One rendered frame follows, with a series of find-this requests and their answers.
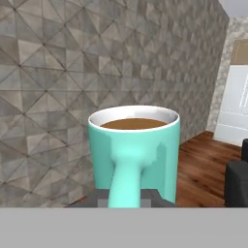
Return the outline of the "white fridge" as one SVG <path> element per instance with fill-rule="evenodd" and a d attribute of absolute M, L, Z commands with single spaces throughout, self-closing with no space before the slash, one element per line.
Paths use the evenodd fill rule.
<path fill-rule="evenodd" d="M 231 65 L 214 138 L 240 146 L 248 139 L 248 65 Z"/>

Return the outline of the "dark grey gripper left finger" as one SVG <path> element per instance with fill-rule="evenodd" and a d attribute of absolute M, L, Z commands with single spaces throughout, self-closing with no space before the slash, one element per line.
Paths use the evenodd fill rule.
<path fill-rule="evenodd" d="M 98 208 L 107 207 L 109 203 L 109 189 L 95 189 L 85 200 L 70 204 L 70 207 L 77 208 Z"/>

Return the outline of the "turquoise coffee mug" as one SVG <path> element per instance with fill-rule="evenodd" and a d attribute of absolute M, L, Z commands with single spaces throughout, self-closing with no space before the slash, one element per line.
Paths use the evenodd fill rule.
<path fill-rule="evenodd" d="M 161 127 L 114 130 L 110 121 L 145 118 L 162 121 Z M 88 117 L 88 137 L 97 189 L 108 189 L 110 207 L 139 207 L 141 191 L 156 190 L 175 203 L 180 142 L 180 116 L 169 108 L 120 106 Z"/>

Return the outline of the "tan wall cupboard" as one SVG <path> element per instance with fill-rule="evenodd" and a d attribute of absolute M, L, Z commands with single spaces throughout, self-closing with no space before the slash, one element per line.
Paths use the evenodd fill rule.
<path fill-rule="evenodd" d="M 232 65 L 248 65 L 248 39 L 236 40 L 233 45 Z"/>

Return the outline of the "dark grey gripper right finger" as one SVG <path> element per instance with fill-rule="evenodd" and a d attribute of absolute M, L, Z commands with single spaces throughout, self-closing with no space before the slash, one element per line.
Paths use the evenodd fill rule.
<path fill-rule="evenodd" d="M 143 208 L 176 207 L 176 204 L 164 200 L 156 189 L 141 189 L 140 206 Z"/>

